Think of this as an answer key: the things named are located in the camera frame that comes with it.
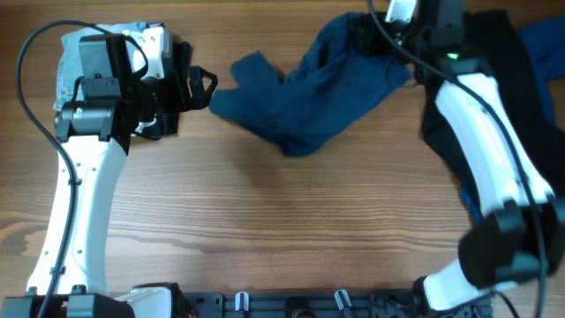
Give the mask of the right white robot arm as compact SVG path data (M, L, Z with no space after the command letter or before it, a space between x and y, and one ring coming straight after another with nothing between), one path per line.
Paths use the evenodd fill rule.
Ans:
M544 119L531 60L505 10L462 1L394 1L349 24L366 56L412 64L426 91L422 134L467 186L479 215L456 258L419 278L410 311L453 314L537 282L537 302L564 255L564 199L556 186L563 136Z

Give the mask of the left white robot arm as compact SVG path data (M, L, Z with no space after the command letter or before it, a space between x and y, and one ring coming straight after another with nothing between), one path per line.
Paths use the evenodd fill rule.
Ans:
M216 76L191 62L192 47L170 32L103 32L79 38L79 73L49 136L59 160L41 256L23 299L6 317L176 317L189 313L175 284L107 295L105 250L117 181L133 138L177 132L179 116L205 109Z

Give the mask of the navy blue shorts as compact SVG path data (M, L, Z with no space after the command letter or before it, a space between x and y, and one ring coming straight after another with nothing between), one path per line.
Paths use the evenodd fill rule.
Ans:
M281 75L259 51L233 63L237 87L214 93L209 109L279 147L310 155L411 78L390 55L367 57L349 27L359 12L328 22L298 68Z

